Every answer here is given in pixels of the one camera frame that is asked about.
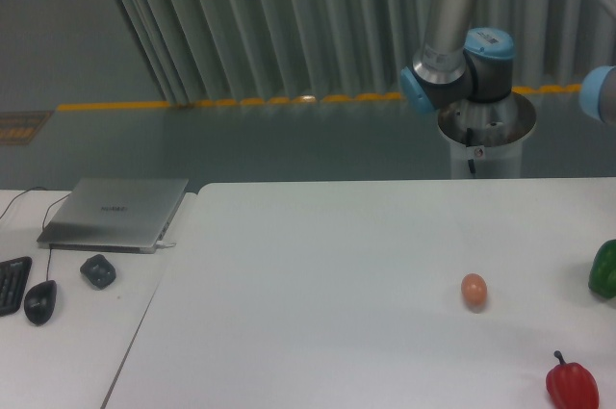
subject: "black keyboard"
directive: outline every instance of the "black keyboard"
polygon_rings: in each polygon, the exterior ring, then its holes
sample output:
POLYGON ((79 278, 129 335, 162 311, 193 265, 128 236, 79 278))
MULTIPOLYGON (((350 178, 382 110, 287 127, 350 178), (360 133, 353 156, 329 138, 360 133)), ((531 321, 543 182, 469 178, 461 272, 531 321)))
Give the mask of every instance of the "black keyboard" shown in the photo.
POLYGON ((31 265, 30 257, 0 263, 0 316, 19 310, 31 265))

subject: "laptop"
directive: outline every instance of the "laptop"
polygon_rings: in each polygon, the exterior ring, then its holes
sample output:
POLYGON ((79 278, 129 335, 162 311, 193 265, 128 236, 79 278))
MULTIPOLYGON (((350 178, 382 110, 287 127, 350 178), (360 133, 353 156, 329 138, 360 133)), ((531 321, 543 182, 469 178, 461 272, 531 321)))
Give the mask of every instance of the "laptop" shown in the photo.
POLYGON ((82 179, 37 242, 50 248, 153 253, 188 180, 82 179))

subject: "gray mouse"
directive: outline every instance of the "gray mouse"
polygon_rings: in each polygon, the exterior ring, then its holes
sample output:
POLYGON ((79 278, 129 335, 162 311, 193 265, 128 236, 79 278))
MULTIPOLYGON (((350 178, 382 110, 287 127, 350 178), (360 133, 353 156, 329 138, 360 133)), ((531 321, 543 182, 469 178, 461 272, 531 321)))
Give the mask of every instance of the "gray mouse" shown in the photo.
POLYGON ((28 291, 23 311, 32 324, 43 325, 49 321, 56 306, 57 291, 56 281, 41 282, 28 291))

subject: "egg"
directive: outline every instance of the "egg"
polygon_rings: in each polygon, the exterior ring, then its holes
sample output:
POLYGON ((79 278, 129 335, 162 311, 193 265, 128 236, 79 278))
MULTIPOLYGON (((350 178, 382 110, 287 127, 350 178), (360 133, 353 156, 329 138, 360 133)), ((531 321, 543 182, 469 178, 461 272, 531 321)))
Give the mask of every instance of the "egg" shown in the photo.
POLYGON ((488 286, 483 278, 475 273, 467 274, 462 279, 462 297, 471 308, 480 308, 488 298, 488 286))

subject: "vertical blinds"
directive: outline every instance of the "vertical blinds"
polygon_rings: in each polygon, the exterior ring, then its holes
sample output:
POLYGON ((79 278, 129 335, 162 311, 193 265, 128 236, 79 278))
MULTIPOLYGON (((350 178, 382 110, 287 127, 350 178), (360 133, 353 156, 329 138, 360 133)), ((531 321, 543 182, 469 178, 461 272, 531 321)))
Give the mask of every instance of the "vertical blinds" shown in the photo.
MULTIPOLYGON (((398 91, 430 0, 121 0, 166 99, 398 91)), ((594 0, 479 0, 474 26, 517 44, 515 83, 578 82, 614 64, 616 24, 594 0)))

